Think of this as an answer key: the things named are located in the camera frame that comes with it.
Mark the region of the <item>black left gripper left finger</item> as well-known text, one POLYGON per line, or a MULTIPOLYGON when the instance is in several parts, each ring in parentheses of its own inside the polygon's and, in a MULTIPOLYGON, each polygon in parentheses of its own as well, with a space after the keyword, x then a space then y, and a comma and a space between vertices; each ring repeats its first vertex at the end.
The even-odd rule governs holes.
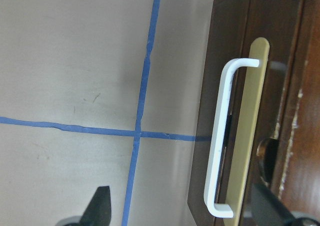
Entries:
POLYGON ((80 225, 110 224, 112 218, 111 191, 109 186, 100 186, 95 191, 87 208, 85 209, 80 225))

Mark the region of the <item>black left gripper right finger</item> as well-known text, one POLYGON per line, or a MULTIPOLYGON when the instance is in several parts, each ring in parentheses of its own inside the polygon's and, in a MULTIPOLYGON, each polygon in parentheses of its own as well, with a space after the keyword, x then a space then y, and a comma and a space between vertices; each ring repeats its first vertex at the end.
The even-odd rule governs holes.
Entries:
POLYGON ((291 225, 295 217, 263 184, 254 184, 251 191, 252 218, 257 225, 291 225))

